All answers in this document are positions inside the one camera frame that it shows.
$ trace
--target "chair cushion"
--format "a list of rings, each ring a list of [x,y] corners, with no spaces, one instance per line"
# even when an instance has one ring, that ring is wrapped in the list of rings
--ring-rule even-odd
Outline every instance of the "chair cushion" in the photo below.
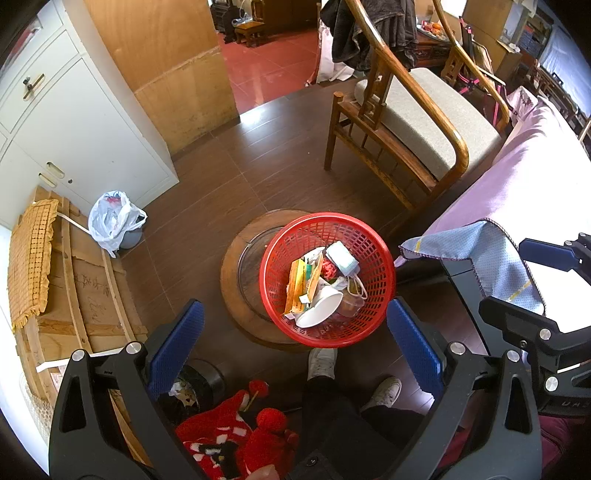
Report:
[[[466,141],[469,153],[468,170],[502,145],[495,128],[468,100],[428,69],[414,69],[410,74],[447,115]],[[355,86],[355,99],[363,103],[367,80]],[[437,180],[456,162],[456,153],[435,122],[396,77],[392,78],[382,112],[382,123],[405,144]]]

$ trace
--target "white sneaker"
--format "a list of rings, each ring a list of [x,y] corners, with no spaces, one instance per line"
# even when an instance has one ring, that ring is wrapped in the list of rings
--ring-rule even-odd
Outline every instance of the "white sneaker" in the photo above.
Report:
[[[361,407],[361,411],[367,410],[378,405],[385,405],[391,408],[394,402],[398,400],[402,391],[402,382],[399,378],[389,377],[378,385],[371,399]]]
[[[314,377],[335,379],[336,348],[314,348],[308,357],[308,380]]]

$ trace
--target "person's leg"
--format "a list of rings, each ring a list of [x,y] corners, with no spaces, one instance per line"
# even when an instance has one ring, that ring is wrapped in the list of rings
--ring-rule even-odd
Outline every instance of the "person's leg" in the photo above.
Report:
[[[387,378],[361,408],[361,417],[382,437],[402,450],[418,430],[424,416],[415,411],[393,408],[401,391],[402,382],[398,378]]]
[[[310,353],[298,468],[309,461],[316,463],[322,455],[344,480],[378,478],[400,450],[376,432],[340,392],[334,381],[335,360],[336,351]]]
[[[339,417],[355,415],[352,402],[335,381],[336,349],[313,349],[308,360],[308,382],[302,397],[302,435],[296,460],[317,449],[330,425]]]
[[[403,449],[425,418],[412,410],[399,410],[384,405],[368,408],[361,417],[387,441]]]

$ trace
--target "person's hand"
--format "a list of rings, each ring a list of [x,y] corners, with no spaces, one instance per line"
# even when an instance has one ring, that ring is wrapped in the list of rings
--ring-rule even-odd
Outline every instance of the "person's hand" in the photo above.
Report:
[[[267,465],[246,477],[246,480],[280,480],[275,465]]]

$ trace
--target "red yarn ball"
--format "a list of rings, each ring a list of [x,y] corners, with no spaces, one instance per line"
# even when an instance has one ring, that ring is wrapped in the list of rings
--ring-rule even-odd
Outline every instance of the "red yarn ball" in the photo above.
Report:
[[[283,434],[287,428],[287,417],[276,408],[263,408],[256,416],[256,424],[271,433]]]
[[[251,380],[248,382],[248,391],[251,395],[258,392],[257,398],[265,398],[269,394],[269,385],[263,380]]]

